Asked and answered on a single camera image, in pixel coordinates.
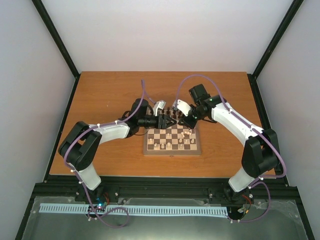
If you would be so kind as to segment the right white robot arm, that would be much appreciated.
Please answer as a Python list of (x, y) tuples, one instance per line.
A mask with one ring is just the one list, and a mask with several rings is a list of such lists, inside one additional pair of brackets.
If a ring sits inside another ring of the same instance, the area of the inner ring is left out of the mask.
[(243, 145), (241, 168), (228, 180), (229, 187), (238, 193), (280, 164), (279, 144), (272, 129), (248, 121), (222, 97), (211, 96), (203, 84), (189, 89), (193, 104), (176, 99), (173, 108), (182, 112), (180, 124), (193, 129), (199, 120), (209, 118), (224, 126)]

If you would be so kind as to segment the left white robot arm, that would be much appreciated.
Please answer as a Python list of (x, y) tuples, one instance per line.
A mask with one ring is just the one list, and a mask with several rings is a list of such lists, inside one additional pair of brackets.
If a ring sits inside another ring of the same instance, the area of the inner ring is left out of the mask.
[(135, 135), (140, 128), (165, 130), (177, 124), (169, 114), (157, 114), (146, 99), (137, 98), (131, 109), (123, 113), (114, 122), (104, 124), (87, 124), (77, 122), (58, 148), (65, 165), (73, 172), (79, 184), (84, 185), (86, 195), (92, 201), (103, 198), (104, 188), (100, 186), (101, 178), (97, 174), (93, 160), (99, 145), (126, 139)]

